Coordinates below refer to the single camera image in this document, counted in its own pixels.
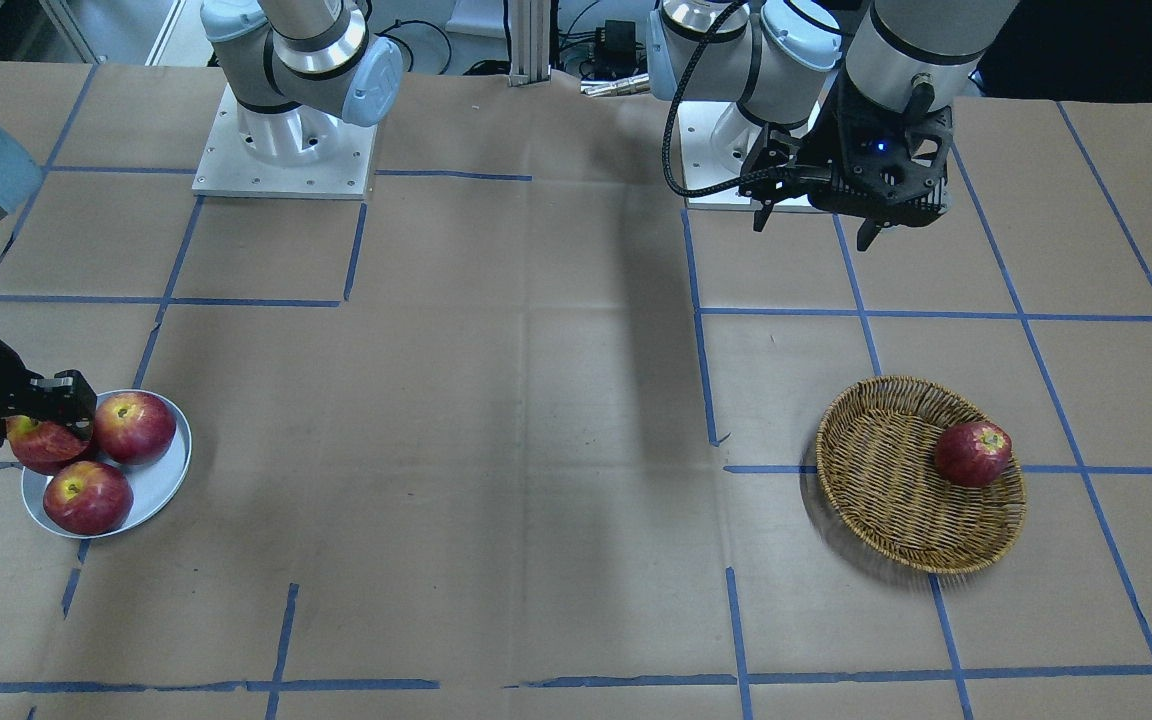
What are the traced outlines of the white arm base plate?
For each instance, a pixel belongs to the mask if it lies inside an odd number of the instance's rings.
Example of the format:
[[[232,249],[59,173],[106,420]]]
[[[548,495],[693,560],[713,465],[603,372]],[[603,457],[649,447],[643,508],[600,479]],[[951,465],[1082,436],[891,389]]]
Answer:
[[[192,191],[229,199],[364,200],[384,115],[356,126],[324,111],[257,113],[229,85],[198,160]]]
[[[820,103],[814,103],[808,126],[791,129],[801,138],[814,124]],[[753,146],[759,128],[740,113],[733,103],[682,101],[677,113],[681,143],[682,179],[679,184],[699,188],[730,181],[738,176],[748,151]],[[687,209],[712,211],[755,211],[753,202],[738,194],[736,188],[708,194],[698,199],[685,199]],[[776,213],[820,214],[806,196],[786,199],[774,206]]]

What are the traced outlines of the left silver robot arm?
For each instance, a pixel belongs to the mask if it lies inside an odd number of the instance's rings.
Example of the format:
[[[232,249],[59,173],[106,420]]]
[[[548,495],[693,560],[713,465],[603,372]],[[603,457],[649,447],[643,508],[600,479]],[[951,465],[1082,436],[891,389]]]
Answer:
[[[660,165],[673,194],[732,190],[763,232],[776,204],[861,219],[856,245],[934,223],[952,205],[954,100],[1014,1],[864,1],[847,29],[814,1],[659,1],[649,15],[650,90],[667,101]],[[723,103],[753,129],[730,179],[679,179],[685,103]]]

